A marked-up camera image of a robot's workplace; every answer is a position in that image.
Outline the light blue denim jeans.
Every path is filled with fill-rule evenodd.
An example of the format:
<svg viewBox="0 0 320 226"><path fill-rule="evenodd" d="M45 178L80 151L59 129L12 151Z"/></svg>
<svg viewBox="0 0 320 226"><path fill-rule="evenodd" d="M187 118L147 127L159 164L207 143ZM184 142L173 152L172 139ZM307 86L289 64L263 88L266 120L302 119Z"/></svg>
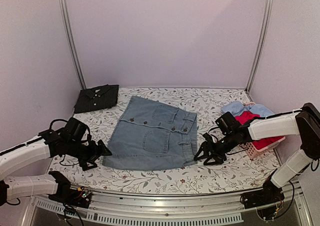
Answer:
<svg viewBox="0 0 320 226"><path fill-rule="evenodd" d="M132 96L107 144L102 165L118 170L162 171L194 165L197 114Z"/></svg>

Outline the black pinstriped shirt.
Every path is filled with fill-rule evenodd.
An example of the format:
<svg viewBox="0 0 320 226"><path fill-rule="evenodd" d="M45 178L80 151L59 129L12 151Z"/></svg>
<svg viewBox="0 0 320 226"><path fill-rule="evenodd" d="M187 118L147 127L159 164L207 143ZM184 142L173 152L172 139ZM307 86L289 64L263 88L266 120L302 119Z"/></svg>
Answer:
<svg viewBox="0 0 320 226"><path fill-rule="evenodd" d="M115 107L118 103L119 85L106 84L80 91L74 113L88 113Z"/></svg>

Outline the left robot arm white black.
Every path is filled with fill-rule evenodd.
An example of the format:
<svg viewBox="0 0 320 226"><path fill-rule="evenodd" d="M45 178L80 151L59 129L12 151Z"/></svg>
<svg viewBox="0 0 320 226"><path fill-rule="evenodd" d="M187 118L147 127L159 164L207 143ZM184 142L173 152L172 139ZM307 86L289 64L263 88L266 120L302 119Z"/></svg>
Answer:
<svg viewBox="0 0 320 226"><path fill-rule="evenodd" d="M70 156L82 171L97 168L97 160L111 156L102 140L94 141L90 128L71 117L65 125L49 128L32 139L0 153L0 204L13 204L13 200L37 195L47 195L52 201L87 209L91 191L81 186L76 189L61 172L49 170L55 157Z"/></svg>

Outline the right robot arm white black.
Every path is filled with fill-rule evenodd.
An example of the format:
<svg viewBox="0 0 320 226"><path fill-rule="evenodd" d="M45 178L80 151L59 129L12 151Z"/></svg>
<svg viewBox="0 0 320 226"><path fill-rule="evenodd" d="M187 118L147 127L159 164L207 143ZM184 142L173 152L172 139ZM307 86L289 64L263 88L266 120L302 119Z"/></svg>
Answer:
<svg viewBox="0 0 320 226"><path fill-rule="evenodd" d="M269 204L286 183L320 159L320 113L310 102L299 109L264 117L250 112L235 117L226 111L215 123L223 138L214 141L212 135L205 133L205 141L194 156L195 161L204 160L205 165L223 164L227 154L239 145L251 144L248 152L261 153L286 136L300 137L300 148L263 183L258 194L262 204Z"/></svg>

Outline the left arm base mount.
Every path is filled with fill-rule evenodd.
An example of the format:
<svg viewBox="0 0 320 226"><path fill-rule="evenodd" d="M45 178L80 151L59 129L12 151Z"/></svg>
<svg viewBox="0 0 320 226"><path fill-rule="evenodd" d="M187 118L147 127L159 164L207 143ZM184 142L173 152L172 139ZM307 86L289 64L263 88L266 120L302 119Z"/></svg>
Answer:
<svg viewBox="0 0 320 226"><path fill-rule="evenodd" d="M59 187L55 194L49 194L48 198L52 201L88 209L92 199L92 191L83 187L74 189Z"/></svg>

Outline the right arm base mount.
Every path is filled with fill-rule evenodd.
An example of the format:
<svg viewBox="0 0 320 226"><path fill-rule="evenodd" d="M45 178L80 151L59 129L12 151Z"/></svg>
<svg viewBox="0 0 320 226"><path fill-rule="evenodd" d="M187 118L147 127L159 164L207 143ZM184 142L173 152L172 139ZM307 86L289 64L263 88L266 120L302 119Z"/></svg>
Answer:
<svg viewBox="0 0 320 226"><path fill-rule="evenodd" d="M284 193L281 188L262 188L246 192L240 196L240 203L245 209L256 208L257 215L263 221L273 221L284 203Z"/></svg>

